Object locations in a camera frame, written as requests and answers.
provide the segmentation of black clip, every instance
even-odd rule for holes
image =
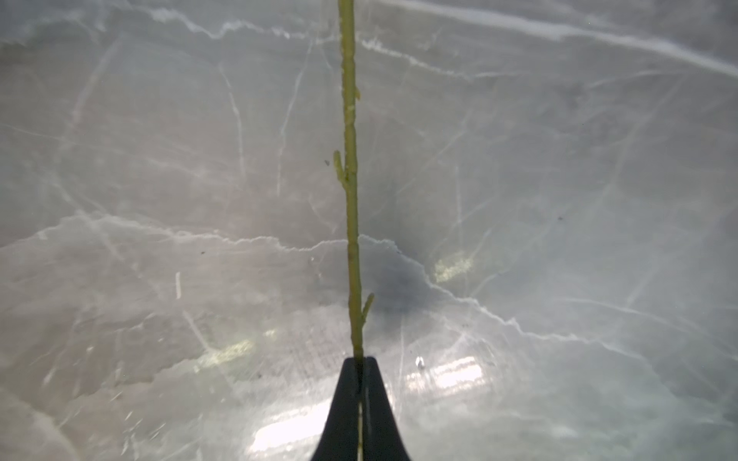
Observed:
[[[359,450],[359,405],[364,461],[410,461],[397,430],[382,374],[374,357],[343,361],[312,461],[356,461]]]

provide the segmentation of white crease line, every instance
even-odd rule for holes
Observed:
[[[182,284],[179,282],[179,272],[174,274],[174,285],[177,290],[177,299],[182,298]]]
[[[257,237],[252,237],[252,238],[232,239],[232,238],[228,238],[227,236],[216,233],[217,230],[215,230],[214,232],[204,232],[201,234],[196,234],[196,233],[185,231],[185,230],[174,230],[174,229],[170,229],[167,227],[156,226],[151,223],[141,223],[139,221],[134,221],[134,220],[127,219],[127,218],[121,218],[120,216],[105,214],[101,212],[93,212],[87,215],[81,215],[81,214],[75,213],[74,215],[61,218],[59,222],[54,226],[49,226],[45,229],[42,229],[36,232],[34,235],[30,235],[29,237],[18,239],[6,246],[3,246],[2,248],[0,248],[0,254],[2,254],[4,251],[7,251],[7,249],[10,249],[16,245],[26,243],[35,238],[39,238],[38,236],[39,232],[43,232],[44,235],[48,237],[49,233],[56,232],[59,229],[64,228],[65,226],[73,225],[72,223],[76,223],[77,221],[82,221],[82,223],[87,226],[103,224],[103,225],[118,226],[118,227],[122,227],[125,229],[133,229],[133,230],[137,230],[138,232],[143,232],[147,235],[161,235],[161,236],[172,239],[176,243],[188,243],[188,242],[193,242],[197,240],[217,240],[227,245],[237,246],[237,245],[241,245],[242,243],[264,242],[264,243],[272,244],[277,249],[281,251],[285,251],[285,252],[312,252],[313,250],[318,249],[323,245],[330,245],[332,243],[343,243],[343,244],[346,243],[346,239],[336,239],[336,240],[321,240],[320,242],[316,243],[313,246],[308,246],[304,248],[296,247],[296,246],[285,246],[280,242],[278,238],[272,235],[259,235]],[[388,243],[393,248],[396,249],[396,244],[392,242],[391,240],[375,240],[365,235],[361,235],[360,238],[367,238],[372,243],[375,243],[375,242],[376,243]]]
[[[72,216],[72,217],[68,217],[68,218],[63,218],[61,220],[61,222],[57,226],[53,226],[53,227],[50,227],[50,228],[45,229],[45,230],[46,231],[49,231],[51,229],[57,229],[57,228],[65,225],[69,221],[74,220],[76,218],[79,219],[80,216]],[[176,242],[190,242],[190,241],[198,240],[198,239],[205,239],[205,240],[208,240],[208,239],[218,239],[221,242],[227,243],[229,245],[239,245],[239,244],[242,244],[242,243],[254,243],[254,242],[266,240],[267,242],[269,242],[272,245],[274,245],[275,248],[277,248],[277,249],[279,249],[281,251],[286,251],[286,252],[311,252],[311,251],[314,251],[315,249],[317,249],[317,248],[319,248],[319,247],[321,247],[323,245],[330,245],[330,244],[335,244],[335,243],[344,243],[344,244],[346,243],[346,240],[345,239],[341,239],[341,240],[324,240],[324,241],[321,241],[319,243],[316,243],[314,246],[311,246],[311,247],[308,247],[308,248],[295,248],[295,247],[287,247],[287,246],[282,245],[280,243],[279,239],[277,239],[275,237],[255,237],[255,238],[241,238],[241,239],[237,239],[237,240],[231,240],[231,239],[226,238],[226,237],[224,237],[222,235],[217,235],[217,234],[212,234],[212,233],[192,234],[192,233],[186,232],[186,231],[178,231],[178,232],[175,232],[172,229],[166,229],[166,228],[162,228],[162,227],[158,227],[158,226],[151,226],[149,224],[143,224],[143,223],[140,223],[138,221],[133,221],[133,220],[129,220],[129,219],[121,218],[121,217],[118,217],[118,216],[113,216],[113,215],[99,216],[99,217],[97,217],[97,219],[94,222],[96,224],[109,223],[109,224],[112,224],[112,225],[115,225],[115,226],[121,226],[121,227],[124,227],[124,228],[127,228],[127,229],[137,229],[137,230],[139,230],[141,232],[145,232],[147,234],[164,235],[164,236],[167,236],[169,238],[172,238]],[[481,305],[477,299],[475,299],[473,297],[457,297],[450,290],[448,290],[446,288],[443,288],[443,287],[441,287],[439,285],[436,285],[429,278],[428,274],[425,271],[425,267],[420,262],[418,262],[417,260],[414,260],[413,258],[411,258],[409,256],[406,256],[405,254],[402,254],[402,252],[400,252],[399,249],[397,248],[397,245],[395,244],[395,242],[393,242],[391,240],[388,240],[388,239],[377,240],[377,239],[374,239],[374,238],[369,237],[367,235],[360,235],[359,236],[359,239],[360,239],[360,243],[361,244],[370,243],[370,244],[374,244],[374,245],[388,245],[390,247],[390,249],[392,249],[395,253],[399,254],[400,257],[403,260],[405,260],[406,262],[408,262],[411,266],[415,267],[419,271],[419,273],[422,274],[423,281],[432,290],[436,290],[437,292],[442,293],[442,294],[448,296],[450,299],[452,299],[452,300],[454,300],[456,302],[468,303],[470,305],[470,307],[473,308],[474,310],[483,313],[484,315],[486,315],[487,317],[489,317],[489,318],[493,319],[494,321],[500,323],[501,325],[505,325],[507,327],[514,328],[522,336],[532,337],[532,338],[539,339],[539,340],[542,340],[542,341],[580,342],[580,343],[585,343],[585,344],[593,344],[593,345],[598,345],[598,346],[601,346],[601,347],[605,347],[608,350],[611,350],[613,352],[622,354],[624,356],[628,356],[628,357],[635,358],[635,359],[638,359],[638,360],[644,360],[641,356],[639,356],[637,354],[633,354],[633,353],[631,353],[629,351],[626,351],[626,350],[622,350],[621,348],[616,347],[614,345],[611,345],[611,344],[603,344],[601,342],[594,341],[594,340],[589,340],[589,339],[585,339],[585,338],[581,338],[581,337],[578,337],[578,336],[573,335],[573,334],[569,334],[569,335],[562,335],[562,334],[538,334],[538,333],[532,333],[532,332],[525,331],[525,330],[522,329],[521,325],[518,323],[518,321],[515,318],[512,318],[510,320],[505,320],[502,317],[500,317],[500,316],[498,316],[496,314],[493,314],[490,311],[488,311],[487,308],[485,306]],[[191,330],[194,332],[195,336],[200,341],[200,343],[202,344],[203,348],[208,353],[210,353],[210,354],[217,353],[217,351],[215,351],[213,348],[211,348],[210,345],[205,341],[204,337],[200,333],[200,330],[196,327],[195,322],[192,319],[192,317],[190,316],[190,314],[188,312],[184,311],[184,312],[182,312],[182,315],[187,320],[187,323],[190,325]],[[230,381],[230,379],[225,374],[224,374],[224,377],[226,378],[227,383],[232,387],[232,382]]]
[[[244,21],[242,19],[237,19],[235,21],[227,21],[223,23],[216,32],[211,32],[208,29],[204,28],[203,26],[196,24],[190,18],[188,18],[187,15],[177,10],[170,10],[169,8],[140,7],[140,6],[133,6],[133,5],[122,7],[120,9],[124,11],[132,10],[132,11],[140,11],[142,13],[146,13],[153,20],[157,22],[161,22],[161,23],[179,21],[182,24],[184,24],[190,30],[190,32],[204,33],[205,35],[207,35],[213,40],[220,40],[228,32],[235,32],[240,29],[253,30],[254,32],[259,32],[259,33],[272,33],[276,37],[282,37],[282,38],[287,38],[287,39],[307,37],[307,34],[287,32],[281,27],[270,27],[270,28],[260,27],[256,24],[253,24],[252,22]]]
[[[738,78],[738,66],[713,58],[703,53],[686,48],[662,38],[640,38],[633,35],[618,35],[610,32],[586,30],[568,24],[556,24],[544,21],[534,21],[519,16],[496,13],[489,10],[473,8],[448,7],[430,4],[417,0],[377,0],[380,3],[393,5],[406,10],[428,13],[446,18],[455,19],[467,24],[494,27],[496,29],[521,32],[531,37],[549,41],[562,41],[566,38],[591,38],[608,45],[624,48],[639,49],[652,52],[669,58],[690,63],[703,69],[719,72],[729,77]]]
[[[303,81],[303,75],[305,75],[305,70],[308,68],[308,62],[310,60],[310,53],[313,50],[313,42],[310,42],[310,45],[308,46],[308,51],[305,53],[305,61],[303,62],[303,67],[300,69],[300,72],[297,74],[297,77],[294,79],[294,86],[292,88],[292,98],[289,100],[289,104],[287,105],[287,114],[284,116],[284,122],[282,122],[282,128],[279,130],[280,134],[280,148],[277,152],[277,197],[280,196],[282,192],[282,156],[284,155],[284,150],[287,147],[287,125],[289,124],[289,117],[292,115],[292,109],[294,108],[294,103],[297,101],[297,93],[300,91],[300,83]]]
[[[241,111],[238,110],[238,106],[235,103],[235,97],[233,96],[233,87],[230,84],[230,80],[226,76],[226,72],[223,69],[223,64],[218,65],[218,72],[220,72],[223,80],[225,80],[226,87],[228,88],[228,97],[230,98],[231,110],[235,117],[236,126],[236,144],[238,145],[238,167],[241,169],[241,178],[246,177],[246,157],[244,155],[244,124],[241,121]]]
[[[82,26],[82,20],[84,19],[84,17],[85,12],[80,8],[63,12],[55,11],[50,15],[45,15],[41,18],[27,22],[26,24],[18,28],[18,32],[16,34],[11,33],[10,37],[0,38],[0,44],[25,45],[25,43],[33,38],[33,36],[36,34],[36,30],[42,27],[52,24],[59,24],[61,22],[67,22],[70,24],[77,24]]]
[[[379,41],[377,37],[372,37],[369,40],[360,39],[357,42],[369,51],[377,52],[380,55],[391,56],[392,58],[405,59],[408,63],[410,63],[411,66],[420,67],[421,69],[433,72],[434,74],[447,75],[449,77],[461,77],[467,80],[469,79],[469,76],[465,75],[462,72],[456,72],[452,70],[442,69],[441,67],[431,66],[430,64],[425,63],[412,55],[401,53],[394,49],[389,49],[385,47],[384,44]]]
[[[85,104],[87,104],[87,100],[89,99],[90,94],[92,94],[92,90],[100,81],[100,77],[103,76],[108,66],[110,66],[110,62],[112,62],[113,56],[115,56],[115,54],[118,52],[118,49],[120,48],[120,42],[120,38],[116,39],[116,41],[113,42],[113,44],[105,51],[100,61],[97,63],[94,70],[87,79],[87,82],[82,88],[82,91],[80,91],[79,95],[77,96],[75,107],[72,109],[72,128],[76,127],[79,124],[80,119],[82,118],[82,109],[84,108]]]
[[[185,443],[182,447],[180,447],[179,449],[177,449],[175,451],[172,451],[171,453],[169,453],[169,455],[163,457],[160,461],[167,461],[167,460],[170,460],[170,459],[174,458],[175,456],[178,456],[184,450],[187,450],[189,447],[191,447],[192,445],[194,445],[195,442],[197,442],[197,440],[193,440],[192,442]]]

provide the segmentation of green stalk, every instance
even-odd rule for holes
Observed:
[[[338,12],[341,23],[342,85],[343,85],[343,141],[345,167],[342,166],[341,153],[336,150],[333,162],[338,180],[346,192],[346,233],[348,236],[348,318],[351,321],[351,344],[354,346],[354,357],[361,363],[364,359],[362,329],[366,322],[369,307],[374,301],[370,294],[362,309],[362,281],[359,273],[359,197],[356,188],[356,64],[354,53],[356,39],[354,37],[354,0],[338,0]]]

